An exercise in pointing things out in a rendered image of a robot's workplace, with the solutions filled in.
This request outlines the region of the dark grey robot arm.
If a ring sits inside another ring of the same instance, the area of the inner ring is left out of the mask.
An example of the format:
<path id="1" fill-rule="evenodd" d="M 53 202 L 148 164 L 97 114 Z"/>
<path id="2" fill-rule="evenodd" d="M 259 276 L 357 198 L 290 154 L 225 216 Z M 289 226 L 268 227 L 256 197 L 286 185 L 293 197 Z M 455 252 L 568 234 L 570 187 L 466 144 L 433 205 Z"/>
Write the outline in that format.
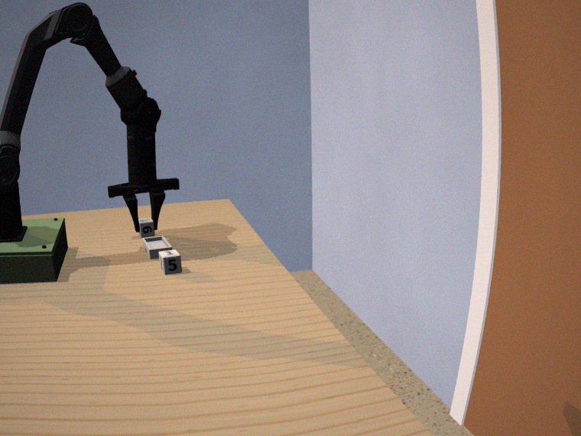
<path id="1" fill-rule="evenodd" d="M 106 75 L 105 87 L 127 125 L 128 161 L 156 158 L 161 110 L 136 71 L 121 66 L 91 8 L 77 2 L 47 14 L 24 37 L 0 115 L 0 242 L 21 242 L 28 228 L 22 228 L 18 187 L 21 131 L 46 50 L 67 38 L 84 46 Z"/>

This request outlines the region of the white digit cube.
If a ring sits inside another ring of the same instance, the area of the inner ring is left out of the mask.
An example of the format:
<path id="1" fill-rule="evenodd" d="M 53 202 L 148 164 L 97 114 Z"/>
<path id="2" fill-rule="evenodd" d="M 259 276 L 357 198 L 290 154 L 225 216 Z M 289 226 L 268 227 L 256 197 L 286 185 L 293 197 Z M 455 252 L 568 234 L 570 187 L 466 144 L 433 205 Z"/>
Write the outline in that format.
<path id="1" fill-rule="evenodd" d="M 159 252 L 161 271 L 165 275 L 182 272 L 181 258 L 177 250 Z"/>
<path id="2" fill-rule="evenodd" d="M 139 219 L 140 232 L 138 233 L 141 238 L 155 236 L 154 234 L 154 221 L 152 218 Z"/>

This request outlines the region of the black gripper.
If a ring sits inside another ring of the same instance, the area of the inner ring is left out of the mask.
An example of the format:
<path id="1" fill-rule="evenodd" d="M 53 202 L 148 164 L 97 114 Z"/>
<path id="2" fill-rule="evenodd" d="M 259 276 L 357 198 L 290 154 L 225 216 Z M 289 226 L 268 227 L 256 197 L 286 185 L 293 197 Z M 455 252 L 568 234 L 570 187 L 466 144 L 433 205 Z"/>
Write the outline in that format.
<path id="1" fill-rule="evenodd" d="M 170 180 L 169 180 L 170 179 Z M 157 223 L 162 204 L 165 199 L 165 190 L 179 190 L 179 179 L 157 179 L 156 158 L 152 161 L 128 161 L 128 183 L 108 186 L 109 198 L 123 196 L 127 206 L 130 208 L 132 219 L 135 221 L 135 231 L 140 232 L 138 221 L 138 200 L 135 194 L 148 193 L 151 202 L 151 218 L 154 221 L 154 230 L 157 230 Z M 161 183 L 159 183 L 161 182 Z M 147 190 L 150 189 L 150 190 Z"/>

